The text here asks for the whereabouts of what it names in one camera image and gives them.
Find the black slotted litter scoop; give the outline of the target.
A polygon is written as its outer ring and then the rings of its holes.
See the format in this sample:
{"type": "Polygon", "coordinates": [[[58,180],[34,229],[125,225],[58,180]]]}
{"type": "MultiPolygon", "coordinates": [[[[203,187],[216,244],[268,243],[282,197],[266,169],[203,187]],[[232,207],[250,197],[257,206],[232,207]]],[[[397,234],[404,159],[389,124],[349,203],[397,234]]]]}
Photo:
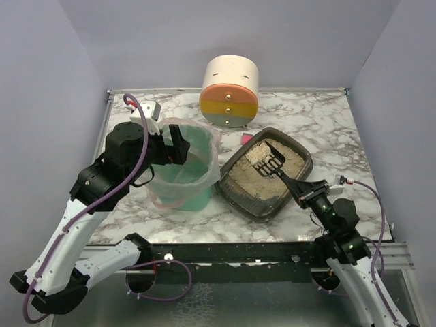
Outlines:
{"type": "Polygon", "coordinates": [[[269,142],[265,141],[263,144],[267,145],[270,149],[270,154],[268,155],[270,159],[257,163],[253,166],[254,169],[262,177],[269,177],[275,174],[283,182],[289,181],[290,177],[288,177],[282,170],[282,167],[285,163],[285,157],[269,142]]]}

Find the dark litter box tray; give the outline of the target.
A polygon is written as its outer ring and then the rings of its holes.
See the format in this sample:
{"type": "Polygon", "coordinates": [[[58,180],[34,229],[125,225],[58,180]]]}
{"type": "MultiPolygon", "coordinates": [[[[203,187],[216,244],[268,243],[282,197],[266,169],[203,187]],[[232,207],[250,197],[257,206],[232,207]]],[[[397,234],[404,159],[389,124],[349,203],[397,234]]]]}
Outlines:
{"type": "Polygon", "coordinates": [[[245,156],[263,141],[285,155],[283,168],[289,177],[305,180],[313,169],[308,150],[275,128],[263,129],[242,145],[221,168],[221,179],[215,183],[215,189],[235,210],[259,222],[271,220],[292,200],[289,190],[277,176],[260,176],[245,156]]]}

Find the clumped litter lump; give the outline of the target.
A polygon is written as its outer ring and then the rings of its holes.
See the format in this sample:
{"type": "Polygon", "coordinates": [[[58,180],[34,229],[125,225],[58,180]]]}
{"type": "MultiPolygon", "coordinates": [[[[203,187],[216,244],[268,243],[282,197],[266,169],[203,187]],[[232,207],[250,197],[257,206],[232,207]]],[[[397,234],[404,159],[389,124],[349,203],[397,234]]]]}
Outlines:
{"type": "Polygon", "coordinates": [[[267,143],[261,143],[245,153],[248,162],[255,166],[260,163],[267,163],[271,159],[271,148],[267,143]]]}

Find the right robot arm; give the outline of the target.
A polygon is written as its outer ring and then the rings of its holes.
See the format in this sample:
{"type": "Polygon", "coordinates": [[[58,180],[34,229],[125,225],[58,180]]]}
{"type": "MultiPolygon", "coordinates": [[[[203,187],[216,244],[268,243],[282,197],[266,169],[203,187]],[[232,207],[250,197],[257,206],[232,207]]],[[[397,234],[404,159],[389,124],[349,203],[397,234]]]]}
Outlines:
{"type": "Polygon", "coordinates": [[[309,208],[326,233],[315,244],[323,260],[339,278],[362,326],[412,326],[389,295],[375,268],[376,256],[356,229],[359,222],[353,201],[328,199],[328,183],[304,182],[285,174],[280,179],[302,209],[309,208]]]}

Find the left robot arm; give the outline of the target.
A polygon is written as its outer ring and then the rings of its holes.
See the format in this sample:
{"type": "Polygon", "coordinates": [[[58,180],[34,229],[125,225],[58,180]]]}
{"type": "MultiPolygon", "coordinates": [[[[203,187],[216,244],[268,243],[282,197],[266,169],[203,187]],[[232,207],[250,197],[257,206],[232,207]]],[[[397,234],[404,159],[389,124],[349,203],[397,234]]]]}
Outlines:
{"type": "Polygon", "coordinates": [[[43,316],[74,310],[97,283],[122,268],[153,260],[151,244],[129,234],[111,249],[87,260],[80,254],[97,227],[115,209],[136,180],[154,165],[183,165],[190,143],[178,125],[169,126],[171,144],[162,130],[149,132],[137,123],[119,123],[106,136],[104,152],[83,169],[70,199],[42,254],[27,270],[15,272],[10,284],[25,294],[24,309],[32,305],[43,316]]]}

